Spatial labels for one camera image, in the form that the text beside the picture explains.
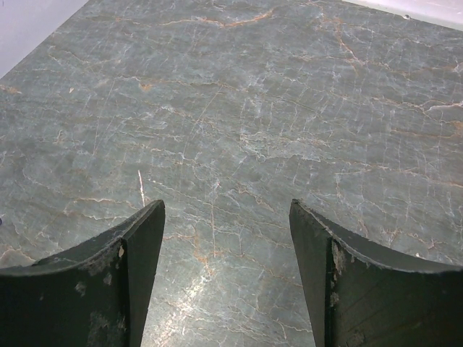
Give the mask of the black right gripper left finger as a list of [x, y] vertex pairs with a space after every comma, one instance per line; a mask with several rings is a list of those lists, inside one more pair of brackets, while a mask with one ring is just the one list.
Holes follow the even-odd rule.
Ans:
[[165, 204], [28, 266], [1, 270], [3, 346], [139, 346]]

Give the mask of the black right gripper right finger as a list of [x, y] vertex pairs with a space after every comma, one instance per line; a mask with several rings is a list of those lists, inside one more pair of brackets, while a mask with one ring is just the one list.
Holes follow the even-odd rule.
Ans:
[[317, 346], [460, 346], [462, 268], [353, 233], [293, 200], [290, 231]]

